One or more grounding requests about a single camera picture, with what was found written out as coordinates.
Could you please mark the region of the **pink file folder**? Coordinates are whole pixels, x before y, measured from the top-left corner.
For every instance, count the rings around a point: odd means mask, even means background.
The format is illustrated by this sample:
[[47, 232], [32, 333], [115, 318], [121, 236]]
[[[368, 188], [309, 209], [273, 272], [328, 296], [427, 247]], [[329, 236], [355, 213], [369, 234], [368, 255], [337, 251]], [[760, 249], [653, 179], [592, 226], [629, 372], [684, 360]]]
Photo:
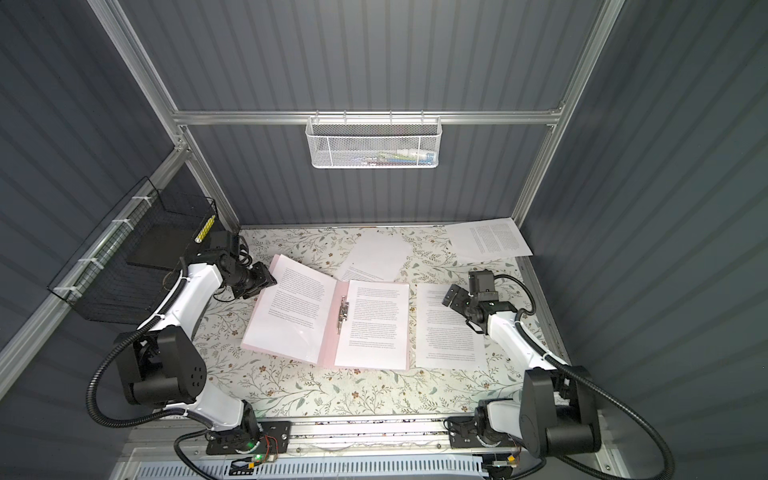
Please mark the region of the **pink file folder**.
[[259, 294], [243, 349], [321, 368], [408, 369], [408, 285], [340, 281], [285, 255], [270, 272], [277, 284]]

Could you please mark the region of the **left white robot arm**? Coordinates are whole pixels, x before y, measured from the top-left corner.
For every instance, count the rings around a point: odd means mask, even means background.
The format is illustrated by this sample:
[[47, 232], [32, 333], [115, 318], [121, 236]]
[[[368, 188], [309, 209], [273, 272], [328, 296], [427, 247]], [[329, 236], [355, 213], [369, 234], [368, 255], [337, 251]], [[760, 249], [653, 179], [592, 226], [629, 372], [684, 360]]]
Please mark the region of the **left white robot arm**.
[[194, 240], [176, 272], [154, 315], [139, 325], [141, 335], [116, 357], [124, 396], [130, 404], [173, 411], [212, 431], [244, 427], [253, 414], [245, 401], [207, 382], [193, 337], [218, 290], [229, 288], [235, 299], [248, 299], [276, 280], [252, 259], [243, 237], [228, 231]]

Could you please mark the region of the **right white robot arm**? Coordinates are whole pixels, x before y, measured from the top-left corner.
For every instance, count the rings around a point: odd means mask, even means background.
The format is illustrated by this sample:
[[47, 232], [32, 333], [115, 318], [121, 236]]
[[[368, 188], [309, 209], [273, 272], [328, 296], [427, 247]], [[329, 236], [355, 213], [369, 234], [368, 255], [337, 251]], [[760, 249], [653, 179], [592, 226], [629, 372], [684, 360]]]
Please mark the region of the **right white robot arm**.
[[522, 281], [475, 270], [469, 273], [469, 287], [451, 285], [442, 305], [524, 368], [518, 401], [483, 400], [476, 407], [469, 431], [480, 442], [513, 441], [536, 458], [601, 449], [595, 394], [564, 373], [566, 363], [528, 332], [523, 318], [536, 312], [536, 301]]

